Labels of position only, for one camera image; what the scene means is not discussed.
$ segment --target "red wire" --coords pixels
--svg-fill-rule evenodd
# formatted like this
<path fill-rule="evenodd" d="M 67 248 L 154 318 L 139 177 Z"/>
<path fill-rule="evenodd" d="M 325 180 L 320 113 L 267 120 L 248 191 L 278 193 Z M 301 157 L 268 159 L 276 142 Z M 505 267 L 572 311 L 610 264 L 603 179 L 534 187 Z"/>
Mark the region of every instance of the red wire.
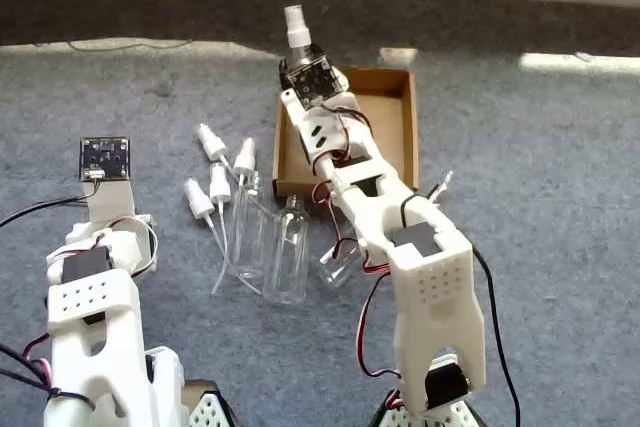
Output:
<path fill-rule="evenodd" d="M 389 395 L 389 397 L 387 397 L 387 400 L 384 401 L 384 406 L 387 408 L 387 410 L 399 409 L 400 407 L 404 406 L 404 402 L 402 402 L 399 397 L 400 391 L 398 389 L 395 389 Z"/>
<path fill-rule="evenodd" d="M 44 342 L 45 340 L 47 340 L 49 338 L 49 334 L 42 334 L 40 337 L 33 339 L 31 342 L 29 342 L 26 347 L 24 348 L 24 350 L 22 351 L 22 357 L 24 357 L 26 360 L 30 360 L 29 356 L 31 355 L 31 350 L 38 344 L 41 344 L 42 342 Z"/>
<path fill-rule="evenodd" d="M 367 296 L 367 299 L 364 301 L 364 305 L 362 306 L 362 311 L 360 312 L 360 319 L 358 320 L 358 330 L 356 331 L 356 355 L 358 357 L 358 364 L 362 371 L 368 375 L 369 377 L 380 377 L 384 374 L 393 374 L 398 378 L 401 378 L 400 373 L 396 370 L 392 369 L 380 369 L 374 372 L 371 372 L 364 363 L 364 349 L 363 349 L 363 340 L 364 340 L 364 329 L 367 322 L 367 312 L 369 311 L 369 305 L 371 304 L 371 299 L 373 299 L 373 295 L 376 293 L 378 286 L 382 279 L 390 275 L 389 272 L 385 272 L 382 274 L 376 282 L 373 284 L 371 288 L 371 292 Z"/>
<path fill-rule="evenodd" d="M 362 263 L 362 271 L 365 274 L 375 274 L 376 272 L 388 271 L 389 263 L 386 262 L 384 264 L 378 265 L 367 265 L 369 263 L 369 251 L 365 251 L 364 253 L 364 262 Z"/>

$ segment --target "gray carpet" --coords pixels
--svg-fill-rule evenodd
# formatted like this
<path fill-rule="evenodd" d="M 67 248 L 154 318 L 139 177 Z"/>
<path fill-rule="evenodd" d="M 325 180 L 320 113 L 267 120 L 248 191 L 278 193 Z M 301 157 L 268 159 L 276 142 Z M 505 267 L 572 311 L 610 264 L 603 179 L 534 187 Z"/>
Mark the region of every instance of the gray carpet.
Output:
<path fill-rule="evenodd" d="M 269 180 L 291 3 L 304 4 L 339 64 L 417 49 L 422 185 L 456 171 L 443 209 L 493 267 L 523 425 L 635 425 L 638 70 L 589 68 L 581 56 L 586 70 L 535 71 L 519 60 L 638 55 L 640 12 L 499 0 L 0 0 L 0 44 L 27 44 L 0 47 L 2 215 L 78 192 L 79 137 L 130 135 L 136 200 L 161 241 L 159 270 L 140 285 L 146 345 L 176 350 L 187 377 L 215 379 L 248 426 L 365 425 L 392 385 L 365 378 L 354 358 L 371 279 L 333 292 L 312 275 L 301 308 L 265 305 L 230 280 L 211 298 L 221 259 L 182 199 L 186 177 L 207 178 L 193 134 L 201 121 L 232 151 L 253 135 Z M 101 54 L 40 45 L 102 37 L 207 42 Z M 44 330 L 44 256 L 83 215 L 50 209 L 2 229 L 2 341 L 18 347 Z M 330 239 L 314 216 L 313 252 Z M 479 270 L 476 284 L 488 385 L 472 404 L 489 425 L 512 425 Z M 367 360 L 390 365 L 390 285 L 370 320 Z M 3 380 L 0 398 L 3 425 L 41 424 L 37 391 Z"/>

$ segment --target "wire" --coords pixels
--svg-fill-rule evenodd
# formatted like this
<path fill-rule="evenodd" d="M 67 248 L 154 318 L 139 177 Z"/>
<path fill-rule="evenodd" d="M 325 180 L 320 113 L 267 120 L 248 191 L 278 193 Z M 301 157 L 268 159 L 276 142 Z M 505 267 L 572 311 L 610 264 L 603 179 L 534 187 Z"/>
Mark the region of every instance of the wire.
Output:
<path fill-rule="evenodd" d="M 213 237 L 216 239 L 216 243 L 218 244 L 218 247 L 220 247 L 220 251 L 225 256 L 225 260 L 222 262 L 222 269 L 220 270 L 220 274 L 218 274 L 218 278 L 216 279 L 215 283 L 213 284 L 213 289 L 211 289 L 211 295 L 214 295 L 218 291 L 218 289 L 220 288 L 220 284 L 222 283 L 222 279 L 224 277 L 224 274 L 227 271 L 226 249 L 222 245 L 222 241 L 220 240 L 220 236 L 218 235 L 218 231 L 216 230 L 215 226 L 213 225 L 213 221 L 211 220 L 211 217 L 209 215 L 207 215 L 204 219 L 207 222 L 207 225 L 209 226 L 209 229 L 213 233 Z"/>
<path fill-rule="evenodd" d="M 338 106 L 338 107 L 327 107 L 324 104 L 321 104 L 320 107 L 322 107 L 324 110 L 328 111 L 328 112 L 332 112 L 334 114 L 346 114 L 346 115 L 350 115 L 351 117 L 353 117 L 354 119 L 364 123 L 367 125 L 367 127 L 369 127 L 369 130 L 371 131 L 371 134 L 373 135 L 373 128 L 371 127 L 371 122 L 369 121 L 369 119 L 367 118 L 366 115 L 364 115 L 362 112 L 360 112 L 359 110 L 355 110 L 355 109 L 350 109 L 348 107 L 344 107 L 344 106 Z"/>
<path fill-rule="evenodd" d="M 407 226 L 407 216 L 405 214 L 405 208 L 407 206 L 407 203 L 410 200 L 415 199 L 416 197 L 425 197 L 427 200 L 429 200 L 431 196 L 438 190 L 439 187 L 440 187 L 440 184 L 434 185 L 433 187 L 431 187 L 431 190 L 429 190 L 427 195 L 421 195 L 421 194 L 418 194 L 417 192 L 414 192 L 413 194 L 411 194 L 409 197 L 407 197 L 402 201 L 402 203 L 400 204 L 400 220 L 402 221 L 402 227 Z"/>
<path fill-rule="evenodd" d="M 42 371 L 47 378 L 46 384 L 48 386 L 51 386 L 53 382 L 53 371 L 51 370 L 51 364 L 49 364 L 49 361 L 42 357 L 40 359 L 32 360 L 31 362 L 33 362 L 34 364 L 38 364 L 42 368 Z"/>
<path fill-rule="evenodd" d="M 28 369 L 33 375 L 35 375 L 36 378 L 40 380 L 40 382 L 46 381 L 46 376 L 44 375 L 43 372 L 39 371 L 35 365 L 33 365 L 27 359 L 23 358 L 18 352 L 13 350 L 11 347 L 0 342 L 0 352 L 11 357 L 13 360 L 17 361 L 18 363 L 22 364 L 22 366 Z"/>
<path fill-rule="evenodd" d="M 93 401 L 85 395 L 77 394 L 75 392 L 66 392 L 59 387 L 49 387 L 44 383 L 36 382 L 35 380 L 32 380 L 28 377 L 16 374 L 15 372 L 11 372 L 10 370 L 6 370 L 3 368 L 0 368 L 0 375 L 13 380 L 17 380 L 18 382 L 22 382 L 23 384 L 30 385 L 31 387 L 35 387 L 36 389 L 40 389 L 48 393 L 49 397 L 51 398 L 63 397 L 67 399 L 81 400 L 82 402 L 87 404 L 91 408 L 91 410 L 96 410 L 96 404 L 94 404 Z"/>
<path fill-rule="evenodd" d="M 75 50 L 76 52 L 96 53 L 96 52 L 117 52 L 120 50 L 136 49 L 138 47 L 146 47 L 147 49 L 153 49 L 153 50 L 172 50 L 172 49 L 178 49 L 180 47 L 185 47 L 189 44 L 193 44 L 193 42 L 194 40 L 185 40 L 183 42 L 180 42 L 178 44 L 173 44 L 173 45 L 153 45 L 153 44 L 146 44 L 144 42 L 136 42 L 134 44 L 123 45 L 120 47 L 106 47 L 102 49 L 78 47 L 71 41 L 67 41 L 66 44 L 69 46 L 69 48 L 71 48 L 72 50 Z"/>
<path fill-rule="evenodd" d="M 222 241 L 224 242 L 224 252 L 227 253 L 229 250 L 229 239 L 227 237 L 227 227 L 224 225 L 224 214 L 223 214 L 223 203 L 218 202 L 218 215 L 220 216 L 220 226 L 222 228 Z"/>
<path fill-rule="evenodd" d="M 36 346 L 41 344 L 42 342 L 44 342 L 45 340 L 48 340 L 50 337 L 49 333 L 44 333 L 42 334 L 40 337 L 36 337 L 35 339 L 33 339 L 31 342 L 29 342 L 25 348 L 22 350 L 22 358 L 26 359 L 26 360 L 30 360 L 30 356 L 31 356 L 31 350 Z"/>
<path fill-rule="evenodd" d="M 364 253 L 364 261 L 362 262 L 362 271 L 365 274 L 375 274 L 378 272 L 386 272 L 389 270 L 389 263 L 385 262 L 384 264 L 378 265 L 367 265 L 369 263 L 369 251 L 365 251 Z"/>
<path fill-rule="evenodd" d="M 209 226 L 209 229 L 211 230 L 211 232 L 213 233 L 213 237 L 216 239 L 216 243 L 218 244 L 218 247 L 220 248 L 220 252 L 222 253 L 222 255 L 224 256 L 224 262 L 222 264 L 222 272 L 220 273 L 220 275 L 218 276 L 218 279 L 216 280 L 216 283 L 214 284 L 213 288 L 215 290 L 211 291 L 211 294 L 215 294 L 217 291 L 217 287 L 216 285 L 218 285 L 221 281 L 222 281 L 222 276 L 224 275 L 224 273 L 226 272 L 226 265 L 227 265 L 227 251 L 224 248 L 224 245 L 222 244 L 222 241 L 220 240 L 220 236 L 218 235 L 218 231 L 216 230 L 215 226 L 213 225 L 213 221 L 211 220 L 211 217 L 207 216 L 204 218 L 207 225 Z M 253 292 L 256 295 L 262 295 L 262 292 L 260 292 L 260 289 L 258 289 L 255 285 L 251 284 L 251 282 L 249 282 L 247 279 L 237 276 L 237 279 L 242 282 L 251 292 Z"/>
<path fill-rule="evenodd" d="M 400 399 L 400 391 L 394 389 L 389 393 L 389 396 L 384 401 L 384 406 L 387 410 L 399 409 L 404 406 L 404 402 Z"/>
<path fill-rule="evenodd" d="M 10 370 L 6 370 L 3 368 L 0 368 L 0 375 L 4 375 L 5 377 L 9 377 L 10 379 L 17 380 L 18 382 L 22 382 L 23 384 L 30 385 L 37 389 L 44 390 L 45 392 L 49 392 L 50 389 L 50 387 L 48 387 L 43 382 L 38 382 L 36 380 L 30 379 L 29 377 L 16 374 L 15 372 L 11 372 Z"/>
<path fill-rule="evenodd" d="M 91 192 L 89 194 L 76 196 L 76 197 L 45 200 L 45 201 L 42 201 L 42 202 L 38 202 L 38 203 L 32 205 L 31 207 L 27 207 L 26 209 L 22 209 L 22 210 L 19 210 L 17 212 L 14 212 L 13 214 L 10 214 L 9 216 L 7 216 L 6 218 L 4 218 L 3 220 L 0 221 L 0 227 L 4 227 L 5 225 L 13 222 L 14 220 L 17 220 L 20 217 L 24 217 L 25 215 L 30 214 L 31 212 L 36 212 L 38 210 L 46 209 L 48 207 L 56 207 L 58 205 L 70 204 L 70 203 L 77 202 L 77 201 L 80 201 L 80 200 L 86 200 L 89 197 L 93 197 L 94 195 L 96 195 L 98 193 L 98 189 L 99 188 L 100 188 L 100 181 L 95 181 L 93 183 L 93 192 Z"/>
<path fill-rule="evenodd" d="M 376 290 L 378 289 L 380 282 L 382 282 L 382 279 L 384 279 L 389 275 L 390 275 L 389 272 L 385 272 L 384 274 L 382 274 L 380 277 L 377 278 L 377 280 L 373 284 L 373 287 L 371 288 L 371 292 L 369 292 L 367 299 L 364 301 L 364 305 L 362 306 L 362 311 L 360 312 L 360 319 L 358 320 L 358 329 L 356 331 L 356 356 L 358 358 L 358 364 L 360 365 L 360 368 L 369 377 L 380 377 L 381 375 L 384 375 L 384 374 L 393 374 L 400 379 L 401 375 L 396 370 L 380 369 L 380 370 L 371 372 L 364 363 L 363 342 L 364 342 L 364 330 L 367 322 L 367 312 L 369 311 L 369 305 L 371 304 L 373 295 L 376 293 Z"/>
<path fill-rule="evenodd" d="M 472 244 L 473 247 L 473 255 L 475 255 L 476 259 L 480 263 L 482 270 L 484 270 L 484 274 L 487 277 L 487 287 L 489 291 L 489 304 L 491 305 L 491 321 L 493 322 L 493 333 L 496 338 L 496 346 L 498 348 L 498 357 L 500 358 L 500 365 L 502 366 L 502 372 L 504 373 L 504 378 L 507 381 L 507 385 L 509 386 L 509 393 L 511 394 L 511 398 L 513 399 L 513 407 L 515 409 L 516 415 L 516 427 L 520 427 L 520 401 L 518 400 L 518 394 L 516 393 L 516 388 L 513 385 L 513 381 L 511 380 L 511 375 L 509 374 L 509 367 L 507 366 L 507 359 L 504 355 L 504 347 L 502 345 L 502 337 L 500 335 L 500 325 L 498 323 L 498 308 L 496 306 L 496 295 L 493 287 L 493 277 L 491 275 L 491 270 L 489 269 L 489 265 L 485 260 L 484 256 L 480 253 L 478 248 Z"/>
<path fill-rule="evenodd" d="M 114 225 L 118 224 L 119 222 L 122 222 L 123 220 L 132 220 L 133 222 L 136 222 L 140 225 L 142 225 L 145 229 L 147 229 L 147 231 L 149 232 L 149 235 L 151 236 L 151 238 L 153 239 L 153 253 L 151 254 L 151 258 L 149 259 L 149 262 L 147 262 L 143 267 L 135 270 L 134 272 L 131 273 L 131 277 L 132 278 L 136 278 L 142 274 L 144 274 L 147 270 L 149 270 L 149 268 L 151 268 L 151 266 L 153 265 L 153 263 L 156 261 L 157 257 L 158 257 L 158 235 L 156 234 L 155 230 L 153 230 L 153 228 L 147 224 L 146 222 L 144 222 L 143 220 L 140 220 L 137 217 L 134 217 L 132 215 L 125 215 L 122 217 L 118 217 L 115 220 L 112 220 L 111 222 L 109 222 L 106 227 L 108 228 L 112 228 Z M 98 245 L 98 243 L 100 242 L 99 239 L 96 239 L 96 243 L 94 244 L 94 247 Z"/>

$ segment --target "cardboard tray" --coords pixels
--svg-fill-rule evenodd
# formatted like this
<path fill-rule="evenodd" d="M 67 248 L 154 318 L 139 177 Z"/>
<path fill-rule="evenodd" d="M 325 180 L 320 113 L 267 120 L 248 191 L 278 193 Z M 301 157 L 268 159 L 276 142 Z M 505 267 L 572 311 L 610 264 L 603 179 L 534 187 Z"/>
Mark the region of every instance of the cardboard tray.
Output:
<path fill-rule="evenodd" d="M 418 123 L 413 74 L 406 70 L 348 67 L 349 79 L 362 112 L 369 118 L 373 136 L 383 157 L 398 171 L 407 186 L 419 188 Z M 318 178 L 300 146 L 282 102 L 278 101 L 273 153 L 273 194 L 311 196 Z"/>

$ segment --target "robotic arm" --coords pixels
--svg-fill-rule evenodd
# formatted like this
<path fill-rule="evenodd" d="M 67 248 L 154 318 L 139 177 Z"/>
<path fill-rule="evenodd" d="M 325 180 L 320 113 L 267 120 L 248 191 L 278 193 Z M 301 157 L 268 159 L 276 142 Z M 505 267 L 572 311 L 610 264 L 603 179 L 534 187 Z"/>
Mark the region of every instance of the robotic arm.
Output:
<path fill-rule="evenodd" d="M 133 277 L 155 270 L 150 216 L 134 211 L 126 138 L 87 138 L 80 180 L 90 221 L 47 257 L 52 385 L 95 404 L 52 398 L 45 427 L 182 427 L 183 370 L 167 347 L 144 348 Z"/>
<path fill-rule="evenodd" d="M 285 16 L 293 60 L 280 64 L 281 100 L 365 258 L 390 266 L 398 389 L 413 417 L 437 418 L 486 380 L 471 243 L 381 156 L 346 77 L 311 43 L 301 7 Z M 457 355 L 436 357 L 449 348 Z"/>

